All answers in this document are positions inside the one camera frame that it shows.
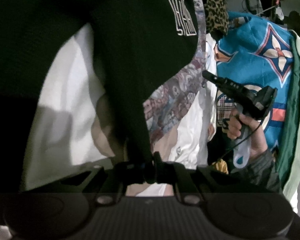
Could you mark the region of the person's right hand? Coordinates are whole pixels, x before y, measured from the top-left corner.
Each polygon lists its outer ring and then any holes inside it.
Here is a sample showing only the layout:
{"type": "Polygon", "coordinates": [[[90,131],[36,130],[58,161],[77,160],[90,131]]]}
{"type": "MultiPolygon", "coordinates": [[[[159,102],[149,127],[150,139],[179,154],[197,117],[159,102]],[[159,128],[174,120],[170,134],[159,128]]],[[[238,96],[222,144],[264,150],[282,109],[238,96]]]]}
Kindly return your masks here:
{"type": "Polygon", "coordinates": [[[236,144],[240,143],[237,146],[240,151],[243,151],[243,145],[247,144],[248,148],[245,150],[249,154],[247,163],[252,163],[268,149],[266,137],[260,122],[240,113],[236,108],[233,108],[231,111],[226,134],[236,144]]]}

